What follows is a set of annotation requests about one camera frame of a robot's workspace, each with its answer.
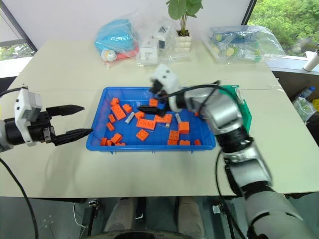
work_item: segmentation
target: plastic bag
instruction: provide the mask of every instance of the plastic bag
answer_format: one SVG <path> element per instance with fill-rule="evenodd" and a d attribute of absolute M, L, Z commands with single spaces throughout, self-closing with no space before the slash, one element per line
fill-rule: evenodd
<path fill-rule="evenodd" d="M 212 27 L 202 40 L 217 63 L 270 61 L 285 56 L 276 37 L 263 26 Z"/>
<path fill-rule="evenodd" d="M 106 65 L 137 55 L 139 46 L 133 27 L 134 17 L 135 15 L 128 15 L 115 19 L 98 30 L 94 45 Z"/>
<path fill-rule="evenodd" d="M 303 97 L 298 97 L 294 100 L 293 105 L 304 122 L 307 122 L 309 118 L 316 112 L 313 104 L 308 102 Z"/>
<path fill-rule="evenodd" d="M 140 26 L 139 53 L 136 62 L 140 66 L 189 60 L 188 52 L 177 52 L 176 23 L 169 18 L 152 18 L 147 25 Z"/>

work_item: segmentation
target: potted plant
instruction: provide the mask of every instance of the potted plant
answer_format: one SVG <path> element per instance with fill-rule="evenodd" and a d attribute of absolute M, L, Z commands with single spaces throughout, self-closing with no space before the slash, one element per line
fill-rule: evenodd
<path fill-rule="evenodd" d="M 179 20 L 180 30 L 177 30 L 177 51 L 190 51 L 191 35 L 186 29 L 187 18 L 196 17 L 199 9 L 203 9 L 202 0 L 169 0 L 166 2 L 169 16 L 174 20 Z"/>

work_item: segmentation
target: white bottle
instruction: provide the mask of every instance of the white bottle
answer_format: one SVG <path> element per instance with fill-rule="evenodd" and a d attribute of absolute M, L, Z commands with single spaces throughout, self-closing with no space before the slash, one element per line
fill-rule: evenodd
<path fill-rule="evenodd" d="M 304 65 L 304 69 L 306 71 L 311 71 L 318 64 L 319 64 L 319 50 L 315 51 L 315 55 L 313 56 L 313 58 L 307 61 L 307 63 Z"/>

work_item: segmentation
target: white flower pot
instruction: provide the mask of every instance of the white flower pot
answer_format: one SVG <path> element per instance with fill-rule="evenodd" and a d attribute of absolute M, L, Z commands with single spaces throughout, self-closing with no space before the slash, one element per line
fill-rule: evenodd
<path fill-rule="evenodd" d="M 191 36 L 178 36 L 176 39 L 176 52 L 189 52 L 191 46 Z"/>

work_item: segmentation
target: orange lego brick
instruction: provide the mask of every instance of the orange lego brick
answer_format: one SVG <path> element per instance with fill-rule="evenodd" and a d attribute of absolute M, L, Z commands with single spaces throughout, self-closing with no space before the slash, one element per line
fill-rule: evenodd
<path fill-rule="evenodd" d="M 179 145 L 190 145 L 190 142 L 188 140 L 180 140 Z"/>
<path fill-rule="evenodd" d="M 157 99 L 150 98 L 150 106 L 157 107 L 159 104 Z"/>
<path fill-rule="evenodd" d="M 109 129 L 109 131 L 114 131 L 115 130 L 115 128 L 114 128 L 114 126 L 110 123 L 110 122 L 108 122 L 107 124 L 106 124 L 106 127 Z"/>
<path fill-rule="evenodd" d="M 121 136 L 119 133 L 115 133 L 115 135 L 111 138 L 112 143 L 118 143 L 121 141 L 123 136 Z"/>
<path fill-rule="evenodd" d="M 132 112 L 132 107 L 129 104 L 125 104 L 122 108 L 126 111 L 126 113 Z"/>
<path fill-rule="evenodd" d="M 102 139 L 101 139 L 100 146 L 105 146 L 107 140 L 108 140 L 108 138 L 102 138 Z"/>
<path fill-rule="evenodd" d="M 154 121 L 156 121 L 157 123 L 171 123 L 172 118 L 173 118 L 173 115 L 171 114 L 166 114 L 163 117 L 156 115 L 154 117 Z"/>
<path fill-rule="evenodd" d="M 144 118 L 144 117 L 145 117 L 145 113 L 142 112 L 142 111 L 139 111 L 139 112 L 135 113 L 135 117 L 136 117 L 137 119 L 139 119 L 139 118 Z"/>
<path fill-rule="evenodd" d="M 112 114 L 109 114 L 109 120 L 111 123 L 114 123 L 115 122 L 115 118 Z"/>
<path fill-rule="evenodd" d="M 149 133 L 147 133 L 144 129 L 141 129 L 136 134 L 136 137 L 139 138 L 141 141 L 144 141 L 148 136 L 149 136 Z"/>
<path fill-rule="evenodd" d="M 168 140 L 167 145 L 177 145 L 177 140 Z"/>
<path fill-rule="evenodd" d="M 154 120 L 149 119 L 138 119 L 138 122 L 136 124 L 136 127 L 139 128 L 147 128 L 147 129 L 155 129 L 156 122 Z"/>
<path fill-rule="evenodd" d="M 178 132 L 180 134 L 189 134 L 189 122 L 180 122 L 178 124 Z"/>
<path fill-rule="evenodd" d="M 200 142 L 199 139 L 197 139 L 197 140 L 194 141 L 194 144 L 195 144 L 195 145 L 201 145 L 201 142 Z"/>
<path fill-rule="evenodd" d="M 114 105 L 111 107 L 111 110 L 113 111 L 113 113 L 115 114 L 115 117 L 118 120 L 121 120 L 123 118 L 126 117 L 126 114 L 124 113 L 124 111 L 122 110 L 122 108 L 120 107 L 120 105 Z"/>
<path fill-rule="evenodd" d="M 111 106 L 114 106 L 114 105 L 116 105 L 116 104 L 118 104 L 120 102 L 120 100 L 118 99 L 118 98 L 113 98 L 112 100 L 111 100 Z"/>
<path fill-rule="evenodd" d="M 179 139 L 179 132 L 178 131 L 174 131 L 174 130 L 170 130 L 169 131 L 169 140 L 174 140 L 174 141 L 178 141 Z"/>

